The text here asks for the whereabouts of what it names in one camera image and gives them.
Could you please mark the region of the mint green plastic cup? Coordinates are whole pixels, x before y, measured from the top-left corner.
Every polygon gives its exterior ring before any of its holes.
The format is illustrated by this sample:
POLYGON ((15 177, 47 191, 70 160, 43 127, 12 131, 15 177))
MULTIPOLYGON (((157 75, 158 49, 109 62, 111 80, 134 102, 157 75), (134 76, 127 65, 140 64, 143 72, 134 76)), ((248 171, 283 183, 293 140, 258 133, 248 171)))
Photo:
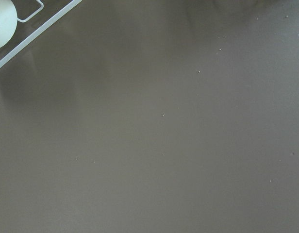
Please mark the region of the mint green plastic cup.
POLYGON ((11 0, 0 0, 0 48, 12 38, 17 27, 17 11, 11 0))

